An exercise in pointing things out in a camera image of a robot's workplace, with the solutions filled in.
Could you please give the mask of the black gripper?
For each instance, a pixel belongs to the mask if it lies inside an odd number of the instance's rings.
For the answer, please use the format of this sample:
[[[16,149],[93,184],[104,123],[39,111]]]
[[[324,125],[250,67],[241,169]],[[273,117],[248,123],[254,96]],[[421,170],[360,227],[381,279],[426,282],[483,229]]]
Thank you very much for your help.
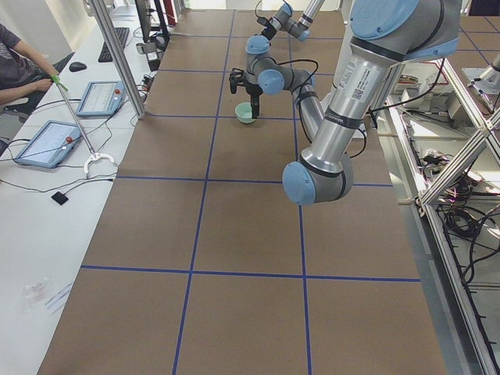
[[[266,24],[261,32],[261,35],[267,40],[272,40],[276,34],[277,29],[271,23]]]
[[[245,83],[245,90],[250,97],[252,118],[258,119],[260,114],[259,96],[263,93],[263,90],[258,84],[253,84],[249,81]]]

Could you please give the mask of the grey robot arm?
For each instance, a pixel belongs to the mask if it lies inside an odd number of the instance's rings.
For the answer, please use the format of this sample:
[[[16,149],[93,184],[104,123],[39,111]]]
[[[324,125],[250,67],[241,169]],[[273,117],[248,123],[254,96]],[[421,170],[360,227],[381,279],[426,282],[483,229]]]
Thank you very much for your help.
[[[335,201],[350,191],[353,171],[347,147],[389,69],[447,57],[459,41],[459,1],[356,1],[345,35],[352,54],[322,107],[312,75],[279,66],[269,54],[278,30],[305,39],[319,7],[320,2],[311,2],[295,23],[283,5],[261,34],[248,39],[242,74],[243,85],[258,87],[260,93],[290,91],[303,115],[311,144],[282,175],[286,195],[298,205]]]
[[[278,31],[283,31],[299,41],[305,41],[310,34],[309,28],[323,4],[324,0],[310,1],[299,19],[293,20],[293,8],[284,1],[273,16],[257,16],[257,22],[263,26],[261,35],[271,41]]]

